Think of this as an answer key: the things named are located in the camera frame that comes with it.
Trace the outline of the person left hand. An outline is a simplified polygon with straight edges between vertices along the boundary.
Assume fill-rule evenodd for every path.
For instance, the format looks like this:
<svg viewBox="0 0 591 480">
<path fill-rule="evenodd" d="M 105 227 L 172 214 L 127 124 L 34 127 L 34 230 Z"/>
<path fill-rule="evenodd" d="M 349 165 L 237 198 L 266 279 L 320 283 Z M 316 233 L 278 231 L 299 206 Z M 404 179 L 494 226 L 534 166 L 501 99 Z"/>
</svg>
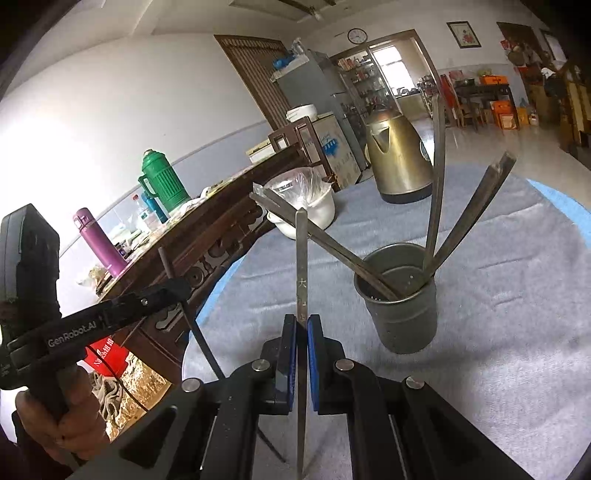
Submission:
<svg viewBox="0 0 591 480">
<path fill-rule="evenodd" d="M 68 464 L 69 454 L 90 460 L 110 444 L 88 372 L 81 366 L 66 378 L 65 399 L 68 411 L 59 421 L 29 390 L 19 392 L 15 399 L 25 431 L 62 465 Z"/>
</svg>

